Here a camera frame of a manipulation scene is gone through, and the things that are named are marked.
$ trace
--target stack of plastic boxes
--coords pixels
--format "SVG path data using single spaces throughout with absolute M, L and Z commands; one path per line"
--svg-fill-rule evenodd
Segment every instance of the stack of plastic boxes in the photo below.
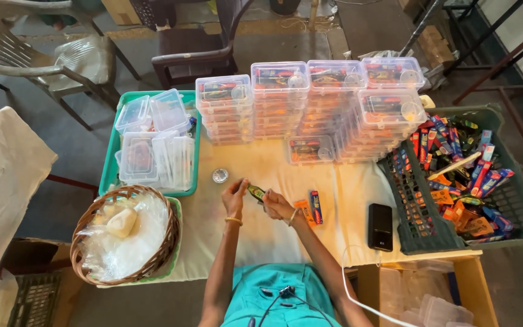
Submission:
M 253 139 L 253 96 L 248 75 L 197 78 L 195 106 L 213 145 Z
M 305 62 L 254 63 L 251 67 L 257 140 L 294 136 L 308 101 Z
M 310 92 L 299 135 L 332 134 L 356 104 L 357 92 L 367 87 L 366 74 L 354 60 L 310 60 L 308 66 Z
M 195 151 L 194 139 L 184 136 L 191 129 L 188 118 L 175 89 L 125 104 L 114 124 L 123 135 L 122 150 L 114 154 L 120 181 L 188 190 Z
M 364 58 L 362 65 L 368 89 L 358 92 L 358 104 L 334 136 L 340 163 L 378 161 L 427 120 L 415 58 Z

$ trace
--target green plastic tray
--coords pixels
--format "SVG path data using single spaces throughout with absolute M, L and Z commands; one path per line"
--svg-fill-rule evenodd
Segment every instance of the green plastic tray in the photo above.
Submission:
M 143 97 L 145 95 L 153 96 L 163 91 L 139 91 L 139 92 L 127 92 L 120 97 L 118 107 L 116 108 L 116 117 L 114 117 L 114 123 L 120 115 L 120 110 L 124 104 L 134 99 Z M 167 197 L 186 197 L 192 195 L 197 189 L 197 174 L 199 172 L 199 144 L 200 144 L 200 135 L 201 135 L 201 115 L 195 107 L 195 91 L 179 91 L 183 97 L 183 103 L 185 104 L 185 109 L 190 111 L 193 117 L 197 118 L 197 127 L 193 137 L 195 138 L 195 157 L 193 159 L 193 185 L 188 191 L 178 191 L 178 192 L 169 192 L 163 193 Z M 110 184 L 117 184 L 120 181 L 116 177 L 118 174 L 119 168 L 116 163 L 116 158 L 114 154 L 120 150 L 120 134 L 112 125 L 112 133 L 110 134 L 110 142 L 108 143 L 108 150 L 106 151 L 106 159 L 104 160 L 104 168 L 102 169 L 102 178 L 100 179 L 100 188 L 98 189 L 98 194 L 102 196 L 108 191 Z
M 401 144 L 396 153 L 399 154 L 397 159 L 400 160 L 402 167 L 406 166 L 405 159 L 400 155 L 402 150 L 409 158 L 409 162 L 415 163 L 411 164 L 410 171 L 403 169 L 403 174 L 399 173 L 393 153 L 379 161 L 385 168 L 397 204 L 400 218 L 397 231 L 401 252 L 413 255 L 455 249 L 490 249 L 523 245 L 523 171 L 500 139 L 499 135 L 504 123 L 500 107 L 496 104 L 489 104 L 473 107 L 434 108 L 427 111 L 431 115 L 464 116 L 479 125 L 479 128 L 490 129 L 494 132 L 492 143 L 496 146 L 495 152 L 500 155 L 498 164 L 494 168 L 510 168 L 515 175 L 507 183 L 494 190 L 484 201 L 496 205 L 498 210 L 514 223 L 515 231 L 512 239 L 509 240 L 467 246 L 455 233 L 453 223 L 439 215 L 438 207 L 427 186 L 425 173 L 418 165 L 419 161 L 413 151 L 413 144 L 407 140 Z

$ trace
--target plastic chair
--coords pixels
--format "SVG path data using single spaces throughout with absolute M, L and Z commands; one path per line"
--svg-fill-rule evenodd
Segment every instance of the plastic chair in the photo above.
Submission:
M 53 56 L 45 55 L 20 41 L 2 22 L 3 18 L 33 14 L 70 15 L 92 35 L 60 45 Z M 93 93 L 116 111 L 120 93 L 114 87 L 115 54 L 134 78 L 141 80 L 114 42 L 71 1 L 0 0 L 0 74 L 27 78 L 87 130 L 92 128 L 62 98 L 80 92 Z
M 237 72 L 233 41 L 239 19 L 253 0 L 218 0 L 221 34 L 201 28 L 171 28 L 159 31 L 158 56 L 153 68 L 164 90 L 172 85 L 194 83 L 197 78 L 232 75 Z

